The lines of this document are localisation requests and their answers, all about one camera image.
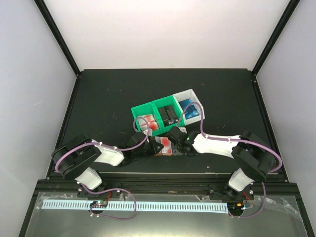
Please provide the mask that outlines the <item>brown leather card holder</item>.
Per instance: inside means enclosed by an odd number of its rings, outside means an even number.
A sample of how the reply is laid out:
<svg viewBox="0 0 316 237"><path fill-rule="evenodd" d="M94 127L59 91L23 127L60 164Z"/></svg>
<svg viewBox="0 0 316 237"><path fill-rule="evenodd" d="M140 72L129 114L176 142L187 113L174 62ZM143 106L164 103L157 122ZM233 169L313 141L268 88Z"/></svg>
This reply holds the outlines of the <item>brown leather card holder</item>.
<svg viewBox="0 0 316 237"><path fill-rule="evenodd" d="M155 136L152 139L162 144L163 146L163 149L160 152L158 152L156 156L172 156L173 155L172 143L169 141L167 137Z"/></svg>

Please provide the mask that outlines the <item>white red front card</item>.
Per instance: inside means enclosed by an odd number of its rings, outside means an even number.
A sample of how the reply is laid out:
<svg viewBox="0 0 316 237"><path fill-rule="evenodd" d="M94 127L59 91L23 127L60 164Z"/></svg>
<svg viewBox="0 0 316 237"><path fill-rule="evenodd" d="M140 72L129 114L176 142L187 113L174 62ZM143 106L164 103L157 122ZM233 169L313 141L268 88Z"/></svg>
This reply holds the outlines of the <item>white red front card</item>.
<svg viewBox="0 0 316 237"><path fill-rule="evenodd" d="M160 137L160 143L163 145L163 149L161 150L163 155L173 155L172 144L168 138Z"/></svg>

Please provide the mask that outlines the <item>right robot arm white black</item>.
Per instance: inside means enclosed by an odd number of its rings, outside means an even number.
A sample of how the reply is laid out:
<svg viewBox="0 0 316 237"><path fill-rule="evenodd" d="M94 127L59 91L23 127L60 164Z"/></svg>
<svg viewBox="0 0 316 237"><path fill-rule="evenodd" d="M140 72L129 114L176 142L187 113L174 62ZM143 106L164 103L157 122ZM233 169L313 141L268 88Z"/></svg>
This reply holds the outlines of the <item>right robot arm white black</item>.
<svg viewBox="0 0 316 237"><path fill-rule="evenodd" d="M233 137L212 136L197 131L187 134L173 127L166 136L185 155L216 154L234 159L238 169L226 184L214 188L217 195L228 200L238 199L250 184L264 182L276 158L272 150L259 144L259 137L251 132Z"/></svg>

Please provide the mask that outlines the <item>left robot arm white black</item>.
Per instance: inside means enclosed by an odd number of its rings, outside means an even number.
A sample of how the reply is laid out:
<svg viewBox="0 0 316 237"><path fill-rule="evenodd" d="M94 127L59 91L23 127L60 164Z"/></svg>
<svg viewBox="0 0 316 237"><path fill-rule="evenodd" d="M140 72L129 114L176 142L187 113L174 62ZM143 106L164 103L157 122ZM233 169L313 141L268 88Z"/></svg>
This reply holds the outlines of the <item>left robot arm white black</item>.
<svg viewBox="0 0 316 237"><path fill-rule="evenodd" d="M108 146L89 139L86 135L76 138L56 148L51 157L55 171L65 180L75 180L86 186L95 197L101 197L106 191L98 171L92 168L94 163L124 167L162 151L164 145L155 139L149 139L144 133L135 133L123 145Z"/></svg>

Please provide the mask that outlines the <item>stack of white red cards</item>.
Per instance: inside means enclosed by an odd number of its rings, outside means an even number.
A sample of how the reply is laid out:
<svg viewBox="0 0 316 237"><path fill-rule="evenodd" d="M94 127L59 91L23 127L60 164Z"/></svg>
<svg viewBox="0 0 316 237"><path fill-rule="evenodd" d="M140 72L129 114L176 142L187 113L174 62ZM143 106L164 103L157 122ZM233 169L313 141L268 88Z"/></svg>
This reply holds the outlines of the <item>stack of white red cards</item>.
<svg viewBox="0 0 316 237"><path fill-rule="evenodd" d="M148 126L152 131L156 131L159 129L158 123L156 122L152 114L142 115L141 117L143 119L138 119L141 131L145 131L148 128Z"/></svg>

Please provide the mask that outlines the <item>green bin with black cards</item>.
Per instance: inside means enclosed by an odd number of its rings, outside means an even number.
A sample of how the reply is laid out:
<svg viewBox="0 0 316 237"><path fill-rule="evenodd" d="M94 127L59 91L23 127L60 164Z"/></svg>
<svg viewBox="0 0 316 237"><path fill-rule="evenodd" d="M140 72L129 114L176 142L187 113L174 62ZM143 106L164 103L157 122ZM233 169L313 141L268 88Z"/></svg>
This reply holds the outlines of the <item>green bin with black cards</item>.
<svg viewBox="0 0 316 237"><path fill-rule="evenodd" d="M168 132L176 126L182 112L173 95L154 100L153 104L158 110L157 116L162 122L163 132Z"/></svg>

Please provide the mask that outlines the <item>white bin with blue cards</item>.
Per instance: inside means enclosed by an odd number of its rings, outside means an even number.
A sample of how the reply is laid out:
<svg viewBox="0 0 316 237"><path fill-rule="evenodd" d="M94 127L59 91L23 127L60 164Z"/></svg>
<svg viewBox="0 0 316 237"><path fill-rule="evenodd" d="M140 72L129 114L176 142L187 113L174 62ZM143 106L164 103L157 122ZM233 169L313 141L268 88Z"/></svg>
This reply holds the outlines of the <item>white bin with blue cards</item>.
<svg viewBox="0 0 316 237"><path fill-rule="evenodd" d="M200 104L202 110L204 111L203 106L192 89L173 94L173 97L176 100L181 113L189 105L189 107L185 110L183 118L181 119L181 122L183 122L184 125L189 125L199 122L201 119L205 119L205 113L201 115L201 109L196 102Z"/></svg>

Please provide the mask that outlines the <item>stack of blue cards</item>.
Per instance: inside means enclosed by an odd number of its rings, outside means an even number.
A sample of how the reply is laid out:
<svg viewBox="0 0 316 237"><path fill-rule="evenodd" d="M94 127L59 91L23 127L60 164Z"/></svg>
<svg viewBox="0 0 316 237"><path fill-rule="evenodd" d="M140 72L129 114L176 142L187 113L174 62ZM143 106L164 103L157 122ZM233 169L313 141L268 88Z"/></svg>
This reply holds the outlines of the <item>stack of blue cards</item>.
<svg viewBox="0 0 316 237"><path fill-rule="evenodd" d="M189 103L191 103L191 99L182 100L179 102L180 107L184 110ZM199 116L198 110L195 108L194 104L190 105L185 111L185 118L191 119L196 116Z"/></svg>

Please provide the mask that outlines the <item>green bin with red cards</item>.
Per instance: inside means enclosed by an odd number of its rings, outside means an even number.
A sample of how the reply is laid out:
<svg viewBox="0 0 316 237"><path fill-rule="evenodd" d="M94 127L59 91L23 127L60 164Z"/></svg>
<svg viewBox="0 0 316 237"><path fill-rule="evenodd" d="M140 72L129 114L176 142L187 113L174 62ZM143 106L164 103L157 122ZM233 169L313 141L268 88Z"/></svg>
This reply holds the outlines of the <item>green bin with red cards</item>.
<svg viewBox="0 0 316 237"><path fill-rule="evenodd" d="M147 121L152 131L152 136L158 136L164 133L161 116L153 102L132 107L131 112L134 118L142 117Z"/></svg>

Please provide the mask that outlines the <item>stack of black cards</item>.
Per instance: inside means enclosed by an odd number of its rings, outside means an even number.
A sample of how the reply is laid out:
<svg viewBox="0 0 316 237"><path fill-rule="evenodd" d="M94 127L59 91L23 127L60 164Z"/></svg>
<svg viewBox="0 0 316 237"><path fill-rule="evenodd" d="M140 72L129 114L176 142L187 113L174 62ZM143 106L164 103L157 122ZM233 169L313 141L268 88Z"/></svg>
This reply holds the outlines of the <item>stack of black cards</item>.
<svg viewBox="0 0 316 237"><path fill-rule="evenodd" d="M160 107L158 108L158 112L161 116L164 126L169 126L178 122L178 117L175 114L172 105Z"/></svg>

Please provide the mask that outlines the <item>black aluminium frame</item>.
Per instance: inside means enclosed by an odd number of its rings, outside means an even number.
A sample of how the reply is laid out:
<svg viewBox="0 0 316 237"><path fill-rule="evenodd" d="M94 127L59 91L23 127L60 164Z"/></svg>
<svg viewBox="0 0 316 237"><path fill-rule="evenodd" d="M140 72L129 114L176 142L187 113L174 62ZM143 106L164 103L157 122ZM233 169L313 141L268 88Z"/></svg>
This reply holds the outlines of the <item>black aluminium frame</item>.
<svg viewBox="0 0 316 237"><path fill-rule="evenodd" d="M239 135L277 152L278 147L258 86L256 71L248 69L85 69L80 71L63 44L77 79L45 179L37 182L20 236L86 237L165 233L200 237L314 236L295 183L272 154L261 152L274 169L265 181L236 192L228 180L238 169L235 160L189 151L156 156L163 137L186 127L186 143L204 131ZM53 195L73 195L84 201L113 202L131 195L164 198L210 197L235 206L246 198L292 198L298 217L267 207L237 210L233 216L208 209L180 208L172 213L144 213L132 204L135 217L112 220L88 208L48 211L42 205Z"/></svg>

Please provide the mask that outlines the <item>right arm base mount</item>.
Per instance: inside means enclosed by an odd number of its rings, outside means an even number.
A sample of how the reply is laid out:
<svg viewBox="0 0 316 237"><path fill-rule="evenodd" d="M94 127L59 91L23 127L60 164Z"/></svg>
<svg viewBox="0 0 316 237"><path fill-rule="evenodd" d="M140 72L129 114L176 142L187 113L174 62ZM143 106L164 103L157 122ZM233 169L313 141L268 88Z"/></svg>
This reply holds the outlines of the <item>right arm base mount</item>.
<svg viewBox="0 0 316 237"><path fill-rule="evenodd" d="M243 191L236 191L226 183L211 183L206 194L215 200L243 201L254 200L252 191L250 186L246 186Z"/></svg>

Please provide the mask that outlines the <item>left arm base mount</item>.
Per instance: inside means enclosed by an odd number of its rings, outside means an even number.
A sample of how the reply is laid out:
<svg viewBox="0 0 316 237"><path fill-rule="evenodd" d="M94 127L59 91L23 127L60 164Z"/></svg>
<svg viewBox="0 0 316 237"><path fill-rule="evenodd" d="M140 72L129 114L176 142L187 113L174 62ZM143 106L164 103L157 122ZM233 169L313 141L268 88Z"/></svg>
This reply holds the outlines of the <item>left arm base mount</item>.
<svg viewBox="0 0 316 237"><path fill-rule="evenodd" d="M97 188L95 188L94 190L91 190L92 192L98 193L98 192L102 192L104 190L108 190L108 189L113 189L113 188L122 188L122 184L118 183L118 182L107 182L107 183L102 183L101 185L99 185ZM105 199L105 198L118 198L120 195L120 191L114 190L114 191L110 191L108 193L102 193L102 194L91 194L89 193L87 190L85 190L82 186L79 187L79 191L78 191L78 195L77 197L79 198L101 198L101 199Z"/></svg>

